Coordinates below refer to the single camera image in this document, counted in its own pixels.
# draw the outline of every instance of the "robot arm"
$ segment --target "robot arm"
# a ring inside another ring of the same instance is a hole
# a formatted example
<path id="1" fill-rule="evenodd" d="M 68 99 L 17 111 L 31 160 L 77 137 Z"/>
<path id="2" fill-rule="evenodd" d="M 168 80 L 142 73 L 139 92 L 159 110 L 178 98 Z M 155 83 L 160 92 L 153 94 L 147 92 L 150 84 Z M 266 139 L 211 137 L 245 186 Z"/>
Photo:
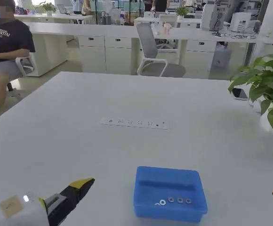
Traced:
<path id="1" fill-rule="evenodd" d="M 59 226 L 94 181 L 93 178 L 75 181 L 45 200 L 32 193 L 12 196 L 0 203 L 0 226 Z"/>

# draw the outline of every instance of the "white flower pot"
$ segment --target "white flower pot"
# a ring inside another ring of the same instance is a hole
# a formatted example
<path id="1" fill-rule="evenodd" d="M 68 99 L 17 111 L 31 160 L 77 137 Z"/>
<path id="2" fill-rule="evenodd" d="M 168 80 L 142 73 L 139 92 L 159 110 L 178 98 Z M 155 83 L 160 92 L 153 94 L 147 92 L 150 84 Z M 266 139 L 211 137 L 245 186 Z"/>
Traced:
<path id="1" fill-rule="evenodd" d="M 253 110 L 254 112 L 261 113 L 261 102 L 264 101 L 264 97 L 259 97 L 257 100 L 253 102 Z"/>
<path id="2" fill-rule="evenodd" d="M 266 110 L 266 112 L 260 117 L 260 124 L 261 124 L 261 127 L 263 129 L 265 129 L 266 131 L 268 132 L 271 132 L 273 133 L 273 129 L 271 127 L 271 125 L 269 124 L 268 122 L 268 119 L 267 119 L 267 115 L 268 115 L 268 109 Z"/>
<path id="3" fill-rule="evenodd" d="M 248 102 L 249 102 L 249 105 L 250 105 L 250 106 L 252 106 L 252 107 L 254 106 L 254 103 L 251 101 L 250 98 L 248 99 Z"/>

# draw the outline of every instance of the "bottle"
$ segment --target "bottle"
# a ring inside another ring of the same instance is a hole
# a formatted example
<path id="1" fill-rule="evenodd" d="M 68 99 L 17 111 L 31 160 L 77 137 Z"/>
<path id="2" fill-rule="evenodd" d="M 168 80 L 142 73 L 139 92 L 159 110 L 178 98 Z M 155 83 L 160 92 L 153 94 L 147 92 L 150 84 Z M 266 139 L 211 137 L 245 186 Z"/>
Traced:
<path id="1" fill-rule="evenodd" d="M 121 14 L 120 14 L 120 24 L 124 25 L 124 23 L 125 23 L 125 20 L 124 20 L 124 11 L 121 11 Z"/>

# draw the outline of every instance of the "computer monitor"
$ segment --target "computer monitor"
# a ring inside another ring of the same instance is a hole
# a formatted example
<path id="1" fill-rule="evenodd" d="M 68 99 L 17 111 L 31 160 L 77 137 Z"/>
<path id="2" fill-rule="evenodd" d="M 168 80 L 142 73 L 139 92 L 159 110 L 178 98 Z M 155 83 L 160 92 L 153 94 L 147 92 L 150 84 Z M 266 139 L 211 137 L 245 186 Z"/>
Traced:
<path id="1" fill-rule="evenodd" d="M 67 14 L 66 8 L 64 7 L 63 4 L 57 4 L 57 8 L 59 9 L 59 12 L 61 14 Z"/>

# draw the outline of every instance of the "led light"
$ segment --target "led light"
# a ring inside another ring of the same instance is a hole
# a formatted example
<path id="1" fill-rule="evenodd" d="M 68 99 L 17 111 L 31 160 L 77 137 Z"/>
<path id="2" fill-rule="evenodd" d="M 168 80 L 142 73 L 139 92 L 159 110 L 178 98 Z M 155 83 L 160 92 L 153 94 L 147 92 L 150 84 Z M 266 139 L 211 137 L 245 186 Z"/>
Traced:
<path id="1" fill-rule="evenodd" d="M 24 201 L 28 202 L 29 201 L 29 197 L 27 195 L 24 195 Z"/>

